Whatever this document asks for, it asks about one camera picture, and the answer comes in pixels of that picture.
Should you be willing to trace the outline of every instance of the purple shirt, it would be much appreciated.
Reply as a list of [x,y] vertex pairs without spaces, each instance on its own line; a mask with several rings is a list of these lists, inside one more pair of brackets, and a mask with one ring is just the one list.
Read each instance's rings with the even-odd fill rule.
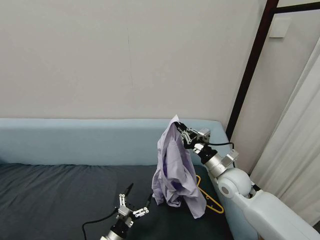
[[200,218],[206,209],[206,200],[196,183],[196,172],[190,153],[184,148],[180,133],[171,119],[169,126],[157,143],[158,164],[152,178],[153,197],[157,205],[164,202],[169,206],[180,207],[182,196],[193,217]]

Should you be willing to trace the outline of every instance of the wall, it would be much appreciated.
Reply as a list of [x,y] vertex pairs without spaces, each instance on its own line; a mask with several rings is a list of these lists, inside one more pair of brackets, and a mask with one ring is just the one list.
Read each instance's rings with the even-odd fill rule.
[[[303,0],[283,0],[280,5]],[[0,2],[0,117],[182,118],[226,127],[265,0]],[[268,39],[233,140],[258,159],[320,33]]]
[[[280,0],[279,6],[310,2]],[[267,38],[232,136],[238,166],[247,172],[262,154],[320,36],[319,10],[277,16],[292,22],[285,38]]]

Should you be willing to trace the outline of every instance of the yellow hanger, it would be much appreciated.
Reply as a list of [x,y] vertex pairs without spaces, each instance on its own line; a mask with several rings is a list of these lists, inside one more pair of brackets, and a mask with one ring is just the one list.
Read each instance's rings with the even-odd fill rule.
[[202,190],[201,189],[201,187],[199,187],[199,184],[200,184],[200,181],[201,181],[201,177],[199,176],[199,175],[196,175],[196,177],[198,178],[198,182],[197,182],[197,186],[198,186],[198,188],[199,188],[199,190],[205,195],[205,198],[207,199],[207,200],[211,200],[212,202],[214,202],[216,205],[218,205],[219,206],[219,208],[221,208],[221,210],[217,210],[217,209],[215,209],[215,208],[213,208],[213,206],[211,205],[206,205],[206,207],[208,208],[208,209],[211,209],[211,210],[213,210],[213,211],[215,211],[216,213],[218,213],[218,214],[223,214],[224,213],[224,211],[225,211],[225,209],[216,201],[216,200],[214,200],[208,193],[206,193],[204,190]]

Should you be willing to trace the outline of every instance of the light switch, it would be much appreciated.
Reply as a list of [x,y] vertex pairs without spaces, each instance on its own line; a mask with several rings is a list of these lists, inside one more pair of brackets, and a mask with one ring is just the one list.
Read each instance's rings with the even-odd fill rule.
[[287,34],[290,24],[290,17],[275,17],[271,25],[269,38],[284,38]]

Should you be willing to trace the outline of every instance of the dark wooden door frame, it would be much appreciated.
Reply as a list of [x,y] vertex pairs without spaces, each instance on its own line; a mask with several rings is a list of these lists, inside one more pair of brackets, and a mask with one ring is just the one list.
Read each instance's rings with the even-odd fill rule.
[[278,2],[279,0],[267,0],[265,4],[261,21],[255,35],[255,39],[252,45],[249,59],[246,64],[243,77],[241,80],[241,84],[240,84],[240,87],[233,105],[233,109],[230,115],[230,119],[225,131],[229,140],[231,140],[232,134],[235,130],[242,105],[244,104],[246,94],[250,86],[250,82],[254,75],[254,72],[255,72],[260,54],[262,52],[263,46],[265,44],[267,34],[269,31],[272,19],[274,18],[274,15],[282,14],[282,13],[293,13],[293,12],[302,12],[302,11],[320,9],[320,1],[306,3],[306,4],[299,4],[299,5],[292,5],[292,6],[283,6],[283,7],[277,7]]

